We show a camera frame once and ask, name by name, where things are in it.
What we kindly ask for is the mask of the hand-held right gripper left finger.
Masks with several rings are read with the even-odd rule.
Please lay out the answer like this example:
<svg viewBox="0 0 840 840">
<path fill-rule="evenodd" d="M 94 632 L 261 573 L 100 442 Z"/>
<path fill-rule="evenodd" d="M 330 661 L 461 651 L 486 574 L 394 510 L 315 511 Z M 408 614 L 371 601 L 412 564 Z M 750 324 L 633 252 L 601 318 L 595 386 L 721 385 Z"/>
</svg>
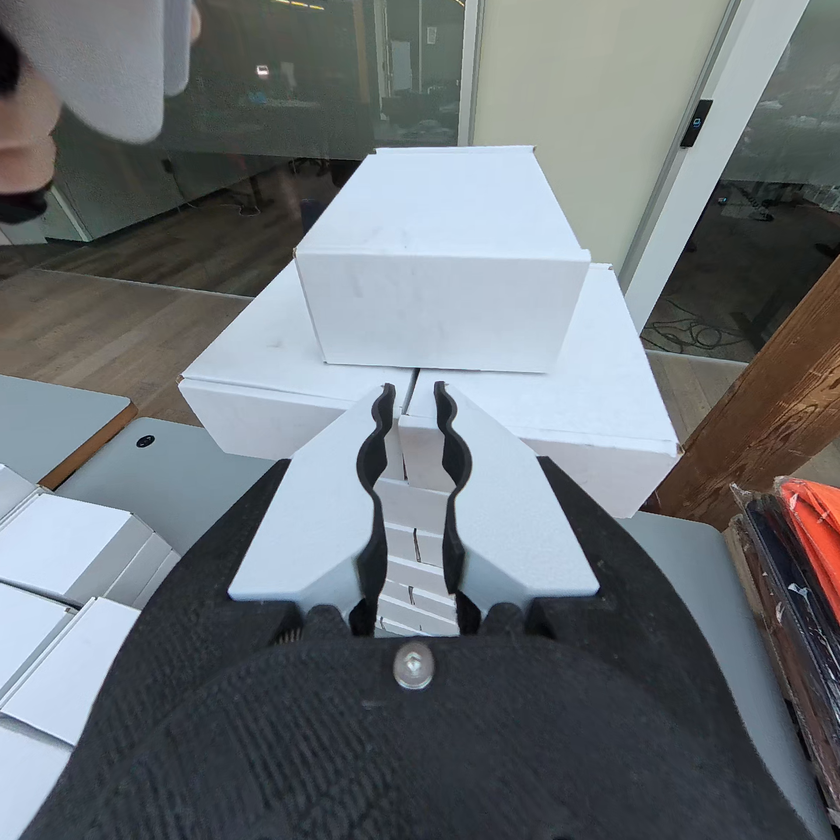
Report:
<svg viewBox="0 0 840 840">
<path fill-rule="evenodd" d="M 376 386 L 303 445 L 228 587 L 237 602 L 333 606 L 357 636 L 372 636 L 387 570 L 382 502 L 396 389 Z"/>
</svg>

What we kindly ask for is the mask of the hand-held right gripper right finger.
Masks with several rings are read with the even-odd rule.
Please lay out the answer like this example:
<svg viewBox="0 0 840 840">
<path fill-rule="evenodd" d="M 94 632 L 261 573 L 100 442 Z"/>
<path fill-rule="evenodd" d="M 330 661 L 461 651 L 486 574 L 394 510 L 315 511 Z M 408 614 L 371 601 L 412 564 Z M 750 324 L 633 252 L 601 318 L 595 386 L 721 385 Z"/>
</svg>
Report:
<svg viewBox="0 0 840 840">
<path fill-rule="evenodd" d="M 447 500 L 444 581 L 458 630 L 475 634 L 490 609 L 528 613 L 539 598 L 599 592 L 583 549 L 534 451 L 444 381 L 434 384 Z"/>
</svg>

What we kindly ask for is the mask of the white cardboard box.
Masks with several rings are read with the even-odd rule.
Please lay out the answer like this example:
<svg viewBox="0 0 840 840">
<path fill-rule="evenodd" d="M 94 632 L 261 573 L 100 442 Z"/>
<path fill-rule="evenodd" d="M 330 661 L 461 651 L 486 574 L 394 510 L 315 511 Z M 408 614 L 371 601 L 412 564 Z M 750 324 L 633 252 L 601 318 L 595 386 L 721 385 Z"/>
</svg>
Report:
<svg viewBox="0 0 840 840">
<path fill-rule="evenodd" d="M 392 383 L 383 477 L 404 480 L 398 420 L 414 381 L 410 369 L 325 363 L 290 262 L 184 370 L 179 388 L 224 452 L 278 461 L 376 386 Z"/>
<path fill-rule="evenodd" d="M 583 248 L 531 146 L 379 149 L 295 249 L 329 364 L 548 373 Z"/>
<path fill-rule="evenodd" d="M 592 264 L 550 373 L 420 370 L 398 435 L 407 482 L 449 491 L 434 384 L 546 456 L 615 518 L 632 517 L 681 449 L 611 267 Z"/>
</svg>

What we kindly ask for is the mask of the grey desk with wooden edge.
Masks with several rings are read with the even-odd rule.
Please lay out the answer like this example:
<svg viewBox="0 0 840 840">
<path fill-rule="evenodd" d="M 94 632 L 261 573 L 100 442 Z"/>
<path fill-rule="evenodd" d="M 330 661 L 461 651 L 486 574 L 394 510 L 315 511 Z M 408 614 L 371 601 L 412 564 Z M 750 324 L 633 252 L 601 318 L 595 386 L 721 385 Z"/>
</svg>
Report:
<svg viewBox="0 0 840 840">
<path fill-rule="evenodd" d="M 125 396 L 1 376 L 1 462 L 56 490 L 137 416 Z"/>
</svg>

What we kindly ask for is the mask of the person's left hand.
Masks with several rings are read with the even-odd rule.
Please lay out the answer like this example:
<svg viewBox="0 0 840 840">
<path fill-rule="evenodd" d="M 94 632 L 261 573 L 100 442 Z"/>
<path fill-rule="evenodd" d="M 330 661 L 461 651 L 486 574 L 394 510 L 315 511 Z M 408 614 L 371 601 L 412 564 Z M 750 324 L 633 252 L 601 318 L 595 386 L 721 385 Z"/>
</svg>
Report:
<svg viewBox="0 0 840 840">
<path fill-rule="evenodd" d="M 31 193 L 50 182 L 60 111 L 46 79 L 23 58 L 16 89 L 1 99 L 1 194 Z"/>
</svg>

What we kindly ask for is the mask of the black wristband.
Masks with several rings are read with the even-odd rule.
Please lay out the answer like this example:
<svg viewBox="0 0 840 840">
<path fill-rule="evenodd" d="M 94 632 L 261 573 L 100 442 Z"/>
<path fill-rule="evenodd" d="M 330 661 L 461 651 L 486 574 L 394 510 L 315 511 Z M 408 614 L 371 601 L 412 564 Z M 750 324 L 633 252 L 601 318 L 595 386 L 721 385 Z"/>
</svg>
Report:
<svg viewBox="0 0 840 840">
<path fill-rule="evenodd" d="M 1 224 L 25 224 L 42 217 L 47 209 L 47 195 L 53 182 L 31 192 L 1 195 Z"/>
</svg>

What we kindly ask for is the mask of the stack of white boxes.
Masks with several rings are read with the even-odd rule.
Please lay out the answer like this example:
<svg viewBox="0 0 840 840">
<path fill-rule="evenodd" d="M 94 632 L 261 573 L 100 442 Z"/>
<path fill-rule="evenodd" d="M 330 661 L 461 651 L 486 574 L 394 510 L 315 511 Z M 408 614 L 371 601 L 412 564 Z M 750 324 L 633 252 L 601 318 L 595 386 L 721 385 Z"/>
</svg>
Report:
<svg viewBox="0 0 840 840">
<path fill-rule="evenodd" d="M 2 465 L 2 838 L 35 817 L 180 558 L 131 512 L 57 496 Z"/>
</svg>

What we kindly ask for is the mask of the dark plastic-wrapped package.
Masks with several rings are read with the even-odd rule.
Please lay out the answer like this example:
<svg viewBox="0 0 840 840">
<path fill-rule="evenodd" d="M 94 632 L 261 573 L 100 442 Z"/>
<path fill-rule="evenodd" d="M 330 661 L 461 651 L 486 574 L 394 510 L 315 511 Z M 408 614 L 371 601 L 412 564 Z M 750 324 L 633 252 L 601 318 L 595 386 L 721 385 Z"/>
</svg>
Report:
<svg viewBox="0 0 840 840">
<path fill-rule="evenodd" d="M 829 821 L 838 826 L 839 625 L 785 516 L 777 492 L 781 478 L 770 493 L 730 485 L 739 508 L 730 532 L 744 585 L 769 637 Z"/>
</svg>

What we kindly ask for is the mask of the wooden post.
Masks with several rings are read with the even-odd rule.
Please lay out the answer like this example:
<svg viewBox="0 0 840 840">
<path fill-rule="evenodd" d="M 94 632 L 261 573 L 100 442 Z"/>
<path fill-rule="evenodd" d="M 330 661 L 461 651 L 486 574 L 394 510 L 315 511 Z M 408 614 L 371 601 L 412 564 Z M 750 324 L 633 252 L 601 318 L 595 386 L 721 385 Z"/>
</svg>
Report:
<svg viewBox="0 0 840 840">
<path fill-rule="evenodd" d="M 839 435 L 839 260 L 689 436 L 657 488 L 668 517 L 727 527 L 731 490 L 769 491 Z"/>
</svg>

